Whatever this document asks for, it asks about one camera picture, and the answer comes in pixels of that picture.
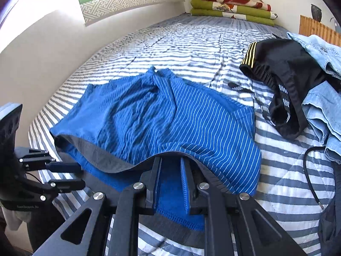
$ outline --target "striped bed sheet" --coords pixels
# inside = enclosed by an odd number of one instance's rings
[[[89,83],[103,84],[111,79],[135,76],[152,65],[156,69],[170,68],[182,78],[202,83],[254,107],[255,142],[262,151],[255,199],[309,256],[321,255],[317,233],[321,208],[308,188],[302,167],[306,149],[320,146],[317,137],[311,127],[307,127],[297,139],[283,139],[264,120],[260,107],[253,103],[249,93],[236,92],[227,86],[228,82],[234,82],[251,89],[267,110],[273,93],[262,83],[244,76],[239,65],[252,42],[274,37],[272,33],[286,37],[282,27],[183,14],[122,37],[95,53],[56,91],[30,126],[30,145],[48,150],[52,157],[60,160],[49,128],[72,109]],[[313,187],[326,207],[335,191],[332,165],[320,152],[311,152],[306,164]],[[72,176],[40,171],[43,182]],[[68,218],[92,194],[85,188],[60,194],[53,203]],[[139,255],[197,256],[204,255],[204,251],[177,244],[140,224]]]

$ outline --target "red blanket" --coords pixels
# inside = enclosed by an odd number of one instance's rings
[[[241,5],[252,8],[260,8],[267,11],[271,11],[271,6],[264,3],[262,0],[206,0],[212,2],[220,2],[224,4]]]

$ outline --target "dark pot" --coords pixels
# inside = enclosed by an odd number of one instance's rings
[[[319,7],[311,4],[311,15],[313,16],[313,19],[321,22],[322,19],[322,11]]]

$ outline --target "stack of folded blankets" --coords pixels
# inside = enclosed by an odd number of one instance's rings
[[[262,0],[192,0],[193,16],[218,16],[274,26],[277,14]]]

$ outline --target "silver screw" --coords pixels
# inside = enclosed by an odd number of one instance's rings
[[[142,189],[143,187],[144,187],[144,184],[141,182],[137,182],[137,183],[133,184],[134,189]]]
[[[249,196],[248,193],[242,192],[242,193],[239,194],[239,198],[240,198],[241,200],[249,200],[250,196]]]
[[[199,184],[200,189],[208,189],[209,187],[210,185],[205,182]]]
[[[95,200],[101,200],[102,198],[104,197],[104,194],[102,192],[96,192],[94,195],[93,195],[93,198]]]

